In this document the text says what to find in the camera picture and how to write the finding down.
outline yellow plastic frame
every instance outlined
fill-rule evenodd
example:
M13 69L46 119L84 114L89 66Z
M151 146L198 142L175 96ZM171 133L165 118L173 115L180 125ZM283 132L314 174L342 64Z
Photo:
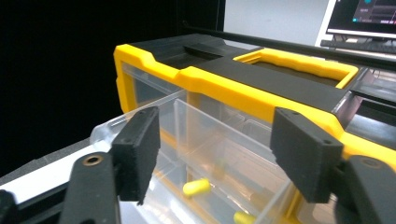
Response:
M262 52L253 52L249 56L243 55L238 57L237 60L253 62L251 59L254 58L255 53L256 56L259 55L262 58ZM278 57L274 58L274 62L276 63L289 60L289 67L293 67L293 64L297 62L303 62L303 64L309 63L311 65L326 63L320 59L284 51L278 51L277 53L273 52L272 55L278 55ZM345 158L348 158L351 155L365 155L373 157L386 162L396 171L396 151L360 138L354 134L345 132L335 115L331 113L321 111L308 105L293 102L292 100L249 87L196 67L190 66L185 69L178 70L163 63L156 62L150 52L130 45L117 46L114 52L114 58L118 74L117 86L119 90L120 104L123 112L125 113L137 108L137 104L134 99L134 87L132 85L133 79L122 70L122 65L127 63L155 77L173 83L187 91L209 96L226 105L232 106L270 123L273 122L276 106L295 110L308 117L327 133L342 142L345 145L343 154ZM330 66L333 70L343 71L339 73L341 75L339 80L341 81L337 85L337 88L344 87L354 76L354 74L351 75L353 73L351 70L343 68L344 65L349 66L340 63Z
M318 77L331 78L340 81L335 86L338 89L343 89L359 71L357 67L348 64L324 61L277 49L261 49L233 59L241 63L272 63Z

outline black curtain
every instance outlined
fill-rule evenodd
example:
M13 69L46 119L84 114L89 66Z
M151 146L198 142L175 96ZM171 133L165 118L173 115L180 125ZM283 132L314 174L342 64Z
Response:
M176 35L176 0L0 3L0 176L121 114L113 50Z

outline yellow foam piece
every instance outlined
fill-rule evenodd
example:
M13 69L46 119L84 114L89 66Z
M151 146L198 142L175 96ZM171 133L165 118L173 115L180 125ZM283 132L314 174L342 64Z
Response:
M245 212L235 212L233 221L235 224L253 224L256 221L256 217Z
M207 178L202 178L187 182L183 186L183 193L186 196L194 196L201 193L206 193L210 191L210 182Z

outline computer monitor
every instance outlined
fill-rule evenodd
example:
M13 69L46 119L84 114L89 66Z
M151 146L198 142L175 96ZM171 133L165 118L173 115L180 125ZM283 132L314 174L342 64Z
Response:
M396 39L396 0L336 0L327 33Z

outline clear plastic bin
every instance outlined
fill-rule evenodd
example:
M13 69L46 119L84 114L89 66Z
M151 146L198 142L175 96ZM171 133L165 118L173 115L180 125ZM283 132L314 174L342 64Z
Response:
M254 216L256 223L278 223L292 194L271 150L257 141L269 136L270 127L204 96L197 109L186 94L178 91L142 107L160 108L162 147L144 205L133 205L135 211L146 223L233 223L236 212ZM93 146L109 149L140 109L97 126ZM261 133L257 140L240 132L249 134L252 127ZM183 185L200 178L209 180L211 190L184 196Z
M133 78L131 85L134 86L134 97L139 107L182 90L180 87L148 74L128 63L122 64L122 71Z

